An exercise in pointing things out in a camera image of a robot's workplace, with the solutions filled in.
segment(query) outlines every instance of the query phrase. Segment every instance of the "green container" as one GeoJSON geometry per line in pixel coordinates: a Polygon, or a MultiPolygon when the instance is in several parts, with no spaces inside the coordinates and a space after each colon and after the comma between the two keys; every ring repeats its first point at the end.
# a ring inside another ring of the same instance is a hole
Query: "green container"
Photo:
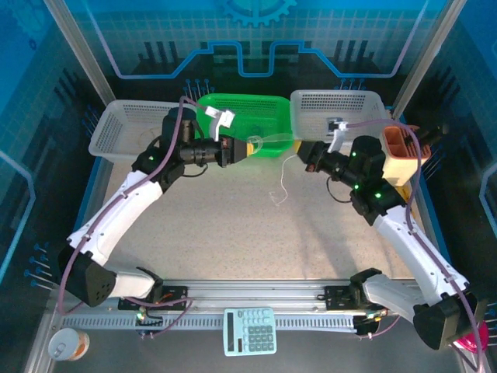
{"type": "MultiPolygon", "coordinates": [[[[211,93],[199,99],[198,103],[216,109],[229,109],[235,113],[230,128],[221,127],[219,133],[247,141],[250,136],[262,139],[275,134],[286,141],[264,142],[255,157],[276,158],[285,152],[293,143],[290,125],[290,101],[277,96],[235,95],[229,93],[211,93]]],[[[205,134],[209,133],[212,118],[198,110],[197,120],[205,134]]]]}

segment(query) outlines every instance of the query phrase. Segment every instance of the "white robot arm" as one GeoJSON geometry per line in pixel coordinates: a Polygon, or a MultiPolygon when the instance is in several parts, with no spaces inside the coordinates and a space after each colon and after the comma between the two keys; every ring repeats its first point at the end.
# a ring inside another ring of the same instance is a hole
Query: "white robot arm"
{"type": "Polygon", "coordinates": [[[137,268],[113,272],[104,266],[116,244],[141,213],[183,176],[185,165],[204,167],[209,162],[216,162],[225,167],[253,153],[253,145],[219,135],[219,127],[229,127],[233,120],[232,112],[212,109],[209,113],[214,117],[211,130],[216,139],[205,138],[201,131],[201,138],[195,138],[198,124],[191,119],[183,120],[179,126],[180,140],[160,169],[167,152],[165,148],[172,142],[165,128],[171,128],[170,124],[176,122],[176,117],[165,117],[160,146],[149,146],[140,154],[133,164],[133,172],[100,211],[72,233],[67,242],[61,242],[48,253],[54,282],[60,284],[62,274],[69,271],[67,290],[90,306],[112,297],[146,298],[156,302],[162,296],[162,279],[151,271],[137,268]],[[75,257],[74,264],[66,270],[72,257],[75,257]]]}
{"type": "Polygon", "coordinates": [[[349,295],[354,304],[382,305],[398,313],[412,322],[423,341],[436,350],[470,333],[471,325],[455,287],[470,302],[477,322],[485,315],[486,294],[470,287],[420,227],[406,221],[406,203],[382,178],[385,154],[380,141],[359,136],[350,156],[339,153],[338,148],[322,141],[303,141],[297,154],[307,165],[306,171],[323,171],[333,181],[351,188],[354,209],[393,245],[419,285],[419,290],[414,290],[390,280],[379,270],[365,270],[351,277],[353,290],[349,295]]]}

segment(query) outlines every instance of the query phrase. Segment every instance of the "white basket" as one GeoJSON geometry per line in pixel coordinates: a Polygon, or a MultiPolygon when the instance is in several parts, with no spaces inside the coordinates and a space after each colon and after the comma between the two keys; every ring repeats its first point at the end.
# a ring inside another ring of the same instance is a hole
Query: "white basket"
{"type": "MultiPolygon", "coordinates": [[[[90,154],[111,162],[133,162],[162,132],[162,120],[178,103],[118,99],[102,114],[90,146],[90,154]]],[[[184,105],[195,110],[192,105],[184,105]]]]}
{"type": "MultiPolygon", "coordinates": [[[[290,119],[294,138],[331,142],[333,136],[328,128],[330,118],[342,118],[352,124],[389,119],[389,116],[375,92],[305,89],[292,93],[290,119]]],[[[385,125],[373,124],[350,129],[345,133],[344,145],[350,145],[354,138],[363,134],[379,138],[385,125]]]]}

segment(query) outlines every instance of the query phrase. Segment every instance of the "glass panel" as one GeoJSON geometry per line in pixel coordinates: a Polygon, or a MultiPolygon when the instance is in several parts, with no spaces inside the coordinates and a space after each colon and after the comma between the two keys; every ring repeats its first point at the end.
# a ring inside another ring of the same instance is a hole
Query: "glass panel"
{"type": "Polygon", "coordinates": [[[73,229],[92,169],[87,116],[103,108],[42,1],[1,1],[0,31],[0,355],[17,372],[49,292],[44,250],[73,229]]]}
{"type": "Polygon", "coordinates": [[[423,174],[454,266],[495,283],[497,255],[497,9],[469,0],[405,115],[443,127],[423,174]]]}
{"type": "Polygon", "coordinates": [[[445,1],[68,4],[119,98],[368,89],[392,104],[445,1]]]}

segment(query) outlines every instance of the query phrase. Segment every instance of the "light blue calculator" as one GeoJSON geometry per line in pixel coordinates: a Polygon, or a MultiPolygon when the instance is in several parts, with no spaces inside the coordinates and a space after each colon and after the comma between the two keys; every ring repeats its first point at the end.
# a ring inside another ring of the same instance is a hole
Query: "light blue calculator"
{"type": "Polygon", "coordinates": [[[274,354],[276,322],[273,309],[225,309],[223,345],[226,356],[274,354]]]}

